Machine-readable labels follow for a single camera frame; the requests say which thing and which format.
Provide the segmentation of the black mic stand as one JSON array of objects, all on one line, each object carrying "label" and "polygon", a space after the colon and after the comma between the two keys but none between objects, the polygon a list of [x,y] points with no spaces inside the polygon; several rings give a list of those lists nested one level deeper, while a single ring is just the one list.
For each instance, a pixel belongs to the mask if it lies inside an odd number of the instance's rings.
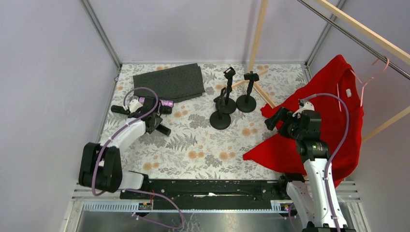
[{"label": "black mic stand", "polygon": [[227,93],[227,88],[224,87],[220,91],[220,95],[214,99],[216,104],[216,111],[210,116],[210,125],[217,130],[224,130],[228,128],[231,124],[231,117],[229,114],[224,113],[225,110],[225,98],[224,95]]},{"label": "black mic stand", "polygon": [[236,102],[230,98],[230,93],[232,92],[233,76],[236,72],[233,67],[229,67],[223,73],[224,77],[227,79],[227,87],[223,88],[220,95],[214,99],[215,107],[219,110],[219,107],[224,104],[222,112],[225,114],[232,114],[236,110]]},{"label": "black mic stand", "polygon": [[236,107],[239,111],[243,113],[250,113],[256,109],[256,100],[251,96],[253,85],[255,82],[259,81],[259,75],[250,71],[244,74],[244,80],[248,80],[248,87],[246,95],[241,95],[236,100]]}]

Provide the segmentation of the metal hanging rod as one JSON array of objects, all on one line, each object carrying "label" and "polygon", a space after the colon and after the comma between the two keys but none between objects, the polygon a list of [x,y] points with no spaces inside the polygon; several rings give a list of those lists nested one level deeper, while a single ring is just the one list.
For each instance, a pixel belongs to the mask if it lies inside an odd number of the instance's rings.
[{"label": "metal hanging rod", "polygon": [[372,54],[374,57],[376,57],[377,59],[379,59],[379,60],[381,60],[381,61],[383,61],[384,63],[387,64],[387,58],[382,56],[379,52],[377,52],[376,50],[371,48],[369,45],[367,45],[366,43],[364,43],[363,41],[358,39],[356,36],[354,36],[353,34],[348,32],[347,30],[345,30],[343,27],[338,25],[334,20],[330,19],[329,17],[325,16],[323,13],[319,12],[318,10],[316,10],[314,7],[312,7],[310,4],[308,4],[304,0],[299,0],[298,2],[301,3],[302,5],[304,5],[305,7],[307,7],[309,10],[311,10],[313,13],[315,13],[321,19],[325,20],[329,25],[336,28],[338,31],[340,31],[342,34],[344,34],[349,39],[354,41],[356,44],[361,46],[363,49],[365,49],[367,52]]}]

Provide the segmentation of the red t-shirt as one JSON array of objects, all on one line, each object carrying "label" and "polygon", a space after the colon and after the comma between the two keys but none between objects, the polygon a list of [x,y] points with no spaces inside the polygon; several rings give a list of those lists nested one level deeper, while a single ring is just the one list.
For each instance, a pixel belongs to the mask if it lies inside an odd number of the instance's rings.
[{"label": "red t-shirt", "polygon": [[[332,160],[334,185],[337,187],[349,176],[358,165],[362,142],[361,131],[364,111],[360,106],[360,97],[356,89],[356,78],[349,71],[351,65],[342,55],[335,56],[304,87],[298,89],[282,106],[296,111],[298,100],[313,94],[329,93],[341,98],[347,110],[337,99],[330,96],[318,96],[310,100],[315,111],[322,117],[321,140],[325,141],[333,153],[340,143],[349,119],[347,137],[336,156]],[[252,160],[268,169],[279,173],[306,174],[296,143],[292,139],[275,134],[243,156],[244,160]]]}]

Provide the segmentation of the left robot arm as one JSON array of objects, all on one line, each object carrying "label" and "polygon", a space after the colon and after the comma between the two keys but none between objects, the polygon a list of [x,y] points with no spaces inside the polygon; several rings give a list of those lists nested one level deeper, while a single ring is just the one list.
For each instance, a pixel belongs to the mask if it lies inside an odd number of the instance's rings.
[{"label": "left robot arm", "polygon": [[78,183],[91,188],[94,196],[119,189],[140,189],[143,175],[122,172],[121,153],[145,134],[158,131],[166,136],[171,129],[162,125],[161,115],[155,109],[144,107],[128,113],[125,124],[113,135],[99,143],[87,143],[83,148]]}]

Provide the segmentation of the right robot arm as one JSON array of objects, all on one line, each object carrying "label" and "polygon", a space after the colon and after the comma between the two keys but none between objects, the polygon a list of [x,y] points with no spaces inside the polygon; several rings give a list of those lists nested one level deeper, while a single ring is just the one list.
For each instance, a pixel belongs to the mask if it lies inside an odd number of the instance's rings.
[{"label": "right robot arm", "polygon": [[321,115],[312,107],[293,112],[284,107],[265,124],[272,130],[278,122],[283,125],[279,135],[296,143],[296,151],[309,177],[286,173],[286,193],[301,219],[304,232],[353,232],[340,209],[333,182],[329,146],[320,139]]}]

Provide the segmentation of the wooden clothes rack frame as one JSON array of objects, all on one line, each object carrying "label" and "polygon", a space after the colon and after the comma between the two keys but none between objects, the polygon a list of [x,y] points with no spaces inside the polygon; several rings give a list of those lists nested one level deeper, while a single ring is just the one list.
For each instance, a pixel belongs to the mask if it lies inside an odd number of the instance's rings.
[{"label": "wooden clothes rack frame", "polygon": [[[410,3],[407,0],[345,0],[342,10],[399,48],[410,50]],[[325,21],[295,0],[270,0],[256,55],[258,62],[307,61],[316,73],[333,56],[342,54],[361,78],[382,68],[370,64],[375,57],[337,29],[330,29],[320,42]],[[370,141],[410,138],[410,117],[405,115],[383,130],[376,128],[410,105],[410,82],[392,68],[375,77],[365,88],[363,135]]]}]

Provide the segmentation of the purple glitter microphone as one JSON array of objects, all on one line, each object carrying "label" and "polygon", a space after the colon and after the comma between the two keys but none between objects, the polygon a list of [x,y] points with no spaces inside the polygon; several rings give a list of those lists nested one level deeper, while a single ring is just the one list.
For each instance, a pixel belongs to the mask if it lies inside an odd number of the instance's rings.
[{"label": "purple glitter microphone", "polygon": [[[138,101],[143,104],[145,101],[148,100],[153,100],[153,102],[155,102],[155,98],[151,98],[151,97],[139,97]],[[159,99],[159,102],[161,103],[162,106],[167,106],[167,107],[174,107],[174,102],[172,100],[161,100]]]}]

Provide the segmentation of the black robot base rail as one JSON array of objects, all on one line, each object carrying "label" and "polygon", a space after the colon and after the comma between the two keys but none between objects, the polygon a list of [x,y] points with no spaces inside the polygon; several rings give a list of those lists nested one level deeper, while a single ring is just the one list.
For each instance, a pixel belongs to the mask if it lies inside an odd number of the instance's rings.
[{"label": "black robot base rail", "polygon": [[269,210],[271,202],[290,203],[286,181],[279,180],[195,180],[149,179],[143,182],[147,194],[124,191],[122,200],[147,200],[155,210]]}]

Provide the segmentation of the pink clothes hanger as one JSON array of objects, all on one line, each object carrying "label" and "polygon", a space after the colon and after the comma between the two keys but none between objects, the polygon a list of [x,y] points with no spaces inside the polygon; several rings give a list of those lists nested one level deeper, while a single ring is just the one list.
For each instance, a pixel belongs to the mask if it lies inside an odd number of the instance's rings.
[{"label": "pink clothes hanger", "polygon": [[387,67],[388,67],[389,64],[390,64],[390,58],[389,58],[388,56],[384,56],[384,58],[386,58],[386,64],[385,64],[384,68],[383,68],[381,71],[377,72],[376,74],[372,75],[370,78],[368,78],[368,79],[365,80],[365,81],[362,81],[362,80],[357,76],[357,74],[355,73],[355,71],[354,71],[353,69],[349,69],[349,71],[353,74],[353,76],[356,78],[356,80],[359,81],[359,83],[362,85],[361,95],[360,95],[360,106],[361,106],[361,107],[363,106],[363,98],[364,98],[364,90],[365,90],[365,87],[366,87],[366,86],[368,85],[368,83],[371,82],[374,78],[376,78],[377,76],[379,76],[379,75],[381,75],[383,72],[385,72],[386,69],[387,69]]}]

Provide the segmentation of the dark grey perforated felt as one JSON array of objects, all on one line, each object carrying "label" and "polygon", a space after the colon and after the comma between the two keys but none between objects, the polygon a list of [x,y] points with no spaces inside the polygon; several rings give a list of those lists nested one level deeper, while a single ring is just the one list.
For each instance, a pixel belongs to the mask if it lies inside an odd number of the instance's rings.
[{"label": "dark grey perforated felt", "polygon": [[133,76],[134,87],[147,87],[160,100],[183,102],[205,92],[201,68],[197,63]]}]

